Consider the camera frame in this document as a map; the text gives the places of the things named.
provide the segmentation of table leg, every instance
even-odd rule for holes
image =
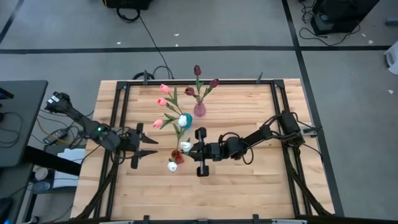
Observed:
[[[80,174],[80,164],[30,146],[26,147],[23,160],[71,175],[79,176]]]

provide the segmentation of pink tulip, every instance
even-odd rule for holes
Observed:
[[[166,106],[167,101],[164,98],[159,98],[157,100],[157,104],[159,104],[160,106]]]
[[[162,90],[162,92],[164,93],[169,93],[170,92],[170,88],[167,85],[160,85],[160,90]]]
[[[159,128],[159,127],[161,127],[162,125],[163,125],[163,121],[161,120],[161,119],[157,119],[155,122],[154,122],[154,128]]]

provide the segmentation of black metal frame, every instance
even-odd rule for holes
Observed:
[[[195,80],[167,80],[167,81],[158,81],[158,80],[148,80],[146,85],[160,85],[160,84],[166,84],[166,85],[194,85]],[[111,122],[110,126],[114,127],[115,122],[116,122],[116,114],[118,111],[118,106],[119,106],[119,99],[122,90],[124,90],[124,98],[123,98],[123,105],[122,105],[122,114],[121,114],[121,119],[120,119],[120,127],[124,126],[124,123],[126,121],[126,110],[127,110],[127,105],[129,101],[129,93],[130,93],[130,87],[132,86],[142,86],[144,85],[142,82],[138,81],[119,81],[116,85],[116,92],[114,96],[114,103],[113,103],[113,108],[112,108],[112,114],[111,114]],[[220,80],[220,85],[269,85],[271,88],[271,93],[272,93],[272,100],[274,102],[274,109],[276,114],[280,114],[280,108],[279,108],[279,101],[278,101],[278,96],[277,96],[277,88],[280,89],[280,94],[282,96],[282,102],[284,104],[284,110],[285,111],[290,111],[289,109],[289,102],[287,101],[287,95],[286,95],[286,90],[285,90],[285,85],[283,80],[261,80],[259,83],[257,80]],[[284,155],[284,161],[286,168],[288,168],[288,162],[290,162],[289,158],[289,150],[288,147],[285,144],[282,144],[282,149],[283,149],[283,155]],[[99,186],[103,185],[106,173],[108,170],[108,163],[109,163],[109,157],[110,153],[108,151],[105,152],[104,159],[103,159],[103,166],[101,170],[101,177],[99,180]],[[294,150],[294,158],[295,158],[295,163],[296,163],[296,169],[298,176],[300,179],[303,181],[305,184],[305,178],[303,174],[303,168],[302,168],[302,163],[301,163],[301,158],[298,150]],[[288,177],[288,182],[289,182],[289,190],[290,190],[290,197],[292,199],[292,206],[294,210],[294,215],[295,217],[300,216],[300,209],[299,209],[299,203],[298,203],[298,198],[297,198],[297,193],[296,193],[296,188],[295,188],[295,182],[293,178],[289,175],[287,172],[287,177]],[[108,195],[108,201],[106,205],[106,218],[111,218],[112,214],[112,209],[113,209],[113,199],[114,199],[114,192],[116,188],[116,178],[117,178],[117,167],[116,167],[116,176],[111,182],[111,186],[109,188],[109,195]],[[304,199],[304,205],[305,205],[305,214],[306,215],[312,215],[312,209],[310,202],[308,201],[308,198],[303,194],[303,199]],[[94,218],[100,217],[100,210],[101,210],[101,201],[97,204],[94,212]],[[148,223],[149,221],[149,216],[145,216],[144,220],[142,221],[143,223]],[[250,220],[212,220],[212,223],[270,223],[270,219],[266,220],[260,220],[258,218],[258,215],[253,215],[253,219]],[[199,220],[156,220],[156,223],[200,223]]]

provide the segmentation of floor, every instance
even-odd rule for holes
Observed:
[[[398,40],[398,27],[384,25],[398,14],[398,1],[381,0],[361,30],[339,45],[347,47],[333,50],[292,38],[308,27],[301,8],[298,0],[155,0],[142,19],[175,78],[192,78],[196,64],[206,78],[257,78],[261,72],[263,78],[301,78],[316,103],[310,109],[325,132],[345,215],[398,220],[398,76],[383,56]],[[0,0],[0,30],[0,79],[48,80],[47,96],[68,93],[83,113],[94,108],[101,80],[130,79],[163,65],[141,22],[121,22],[100,0]],[[48,131],[61,127],[43,124]],[[37,127],[33,134],[44,137]],[[34,138],[30,145],[43,148]],[[71,193],[44,195],[34,214],[49,221],[72,200]]]

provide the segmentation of vase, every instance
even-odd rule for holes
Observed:
[[[192,125],[192,116],[188,113],[183,113],[182,115],[185,115],[187,117],[187,125],[185,125],[183,128],[189,129],[191,128]]]
[[[203,100],[197,100],[197,103],[193,109],[193,114],[199,118],[206,115],[206,106],[203,103]]]

